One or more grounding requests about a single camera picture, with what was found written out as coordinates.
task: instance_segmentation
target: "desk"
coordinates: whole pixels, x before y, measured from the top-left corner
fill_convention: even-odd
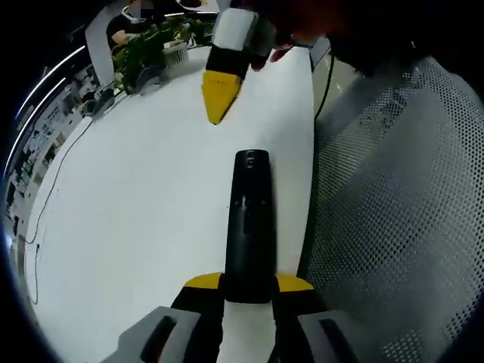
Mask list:
[[[189,51],[191,61],[207,55],[206,48]],[[250,71],[219,126],[206,120],[202,73],[126,98],[92,123],[64,161],[41,220],[34,309],[66,361],[100,361],[126,328],[157,306],[170,306],[187,280],[223,271],[239,150],[271,155],[278,269],[297,270],[312,181],[309,53],[293,49],[277,64]],[[28,240],[60,159],[90,122],[76,127],[47,171]],[[26,248],[34,294],[36,247]]]

